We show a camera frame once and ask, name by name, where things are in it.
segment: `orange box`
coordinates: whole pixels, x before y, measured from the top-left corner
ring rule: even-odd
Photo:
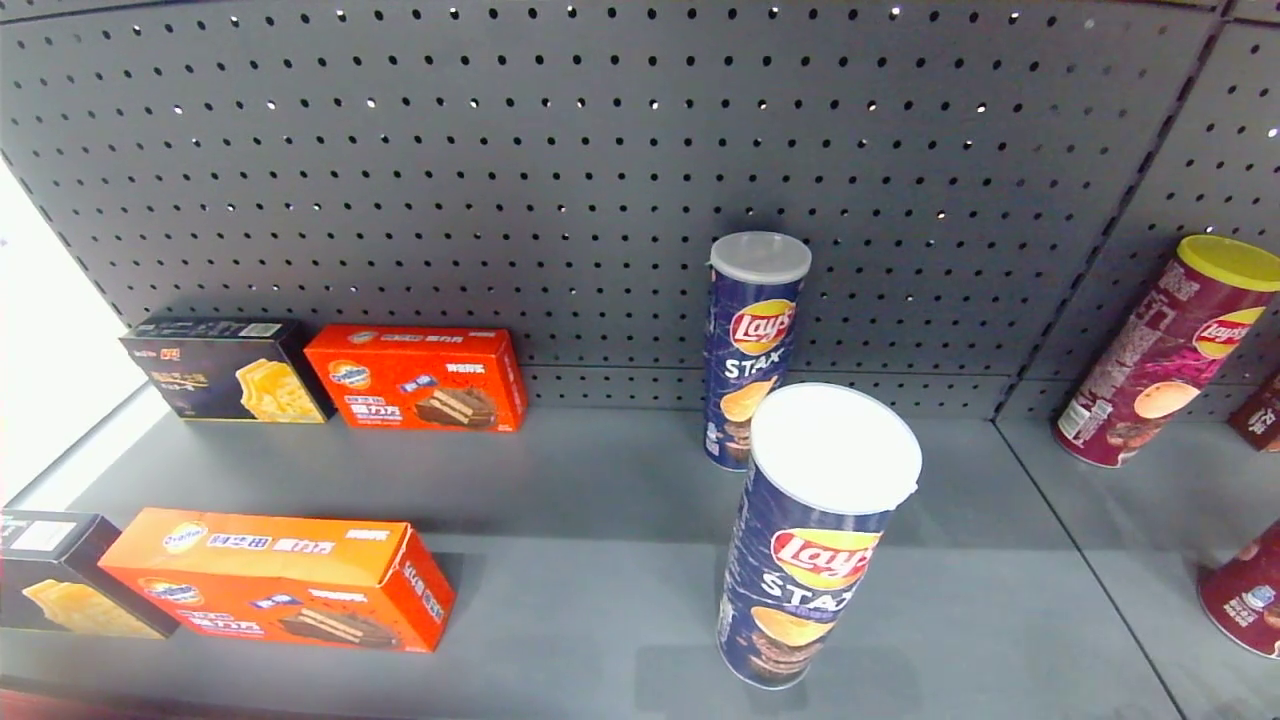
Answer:
[[[147,507],[97,564],[227,638],[433,652],[454,597],[408,523]]]
[[[329,325],[305,352],[351,425],[512,433],[525,419],[503,329]]]

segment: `snack can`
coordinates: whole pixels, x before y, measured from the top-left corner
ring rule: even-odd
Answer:
[[[920,446],[887,406],[826,383],[773,392],[751,430],[717,638],[739,678],[781,689],[804,676],[915,492]]]
[[[1280,660],[1280,520],[1204,575],[1199,597],[1210,620],[1229,638]]]
[[[782,382],[812,260],[805,243],[772,232],[727,234],[712,245],[704,443],[721,468],[746,469],[751,414]]]
[[[1199,395],[1280,290],[1280,258],[1193,234],[1053,427],[1068,452],[1119,468]]]

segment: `yellow lid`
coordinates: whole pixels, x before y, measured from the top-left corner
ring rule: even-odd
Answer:
[[[1254,292],[1280,290],[1280,258],[1238,240],[1188,236],[1178,243],[1178,256],[1196,272],[1229,286]]]

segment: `barcode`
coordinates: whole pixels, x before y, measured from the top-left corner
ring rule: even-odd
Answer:
[[[1057,419],[1057,429],[1062,430],[1062,434],[1069,439],[1075,439],[1075,433],[1080,432],[1080,427],[1088,419],[1089,411],[1080,407],[1080,404],[1073,400],[1068,404],[1066,410],[1062,411],[1062,416]]]
[[[18,539],[13,541],[9,550],[38,550],[49,552],[63,542],[67,533],[76,529],[76,523],[63,523],[58,520],[36,520],[29,528],[23,530]]]
[[[271,337],[280,329],[280,323],[252,323],[239,332],[239,337]]]

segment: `red chip can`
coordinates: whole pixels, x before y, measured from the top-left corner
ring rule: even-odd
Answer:
[[[1193,234],[1053,427],[1068,452],[1119,468],[1213,379],[1280,290],[1280,258]]]
[[[1204,575],[1199,596],[1204,612],[1229,638],[1280,660],[1280,520]]]

